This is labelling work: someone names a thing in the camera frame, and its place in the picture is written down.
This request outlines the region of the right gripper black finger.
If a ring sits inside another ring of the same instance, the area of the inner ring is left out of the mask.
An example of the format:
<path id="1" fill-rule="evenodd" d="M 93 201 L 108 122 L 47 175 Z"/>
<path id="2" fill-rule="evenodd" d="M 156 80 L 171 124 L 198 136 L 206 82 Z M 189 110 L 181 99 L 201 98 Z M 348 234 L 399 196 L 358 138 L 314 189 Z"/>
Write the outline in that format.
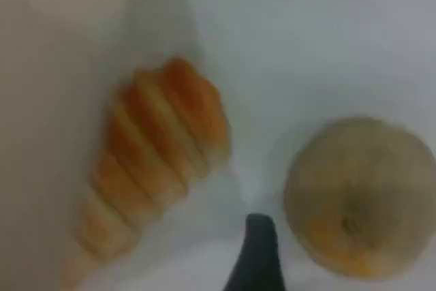
<path id="1" fill-rule="evenodd" d="M 250 213 L 246 217 L 243 245 L 223 290 L 285 290 L 277 231 L 270 216 Z"/>

